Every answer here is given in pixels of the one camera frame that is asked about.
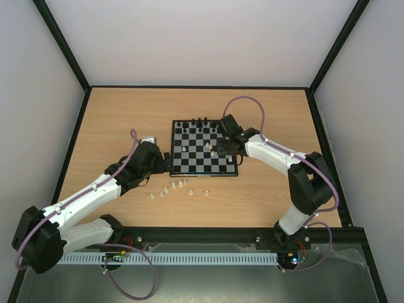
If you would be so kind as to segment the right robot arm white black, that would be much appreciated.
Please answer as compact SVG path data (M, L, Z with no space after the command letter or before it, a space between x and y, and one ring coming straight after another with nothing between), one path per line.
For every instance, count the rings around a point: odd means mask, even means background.
M280 247L289 247L297 233L321 212L339 205L335 182L322 154L304 154L269 140L261 130L244 130L229 114L217 121L217 152L259 160L285 175L292 206L273 227L273 239Z

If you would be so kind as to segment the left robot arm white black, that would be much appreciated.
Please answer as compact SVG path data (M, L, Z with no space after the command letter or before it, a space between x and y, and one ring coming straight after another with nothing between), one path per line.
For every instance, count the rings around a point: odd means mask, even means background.
M36 273L45 273L66 254L102 244L118 245L124 227L112 215L79 222L104 204L169 171L170 155L152 141L141 141L117 163L109 165L90 185L54 205L27 208L21 215L12 246L16 259Z

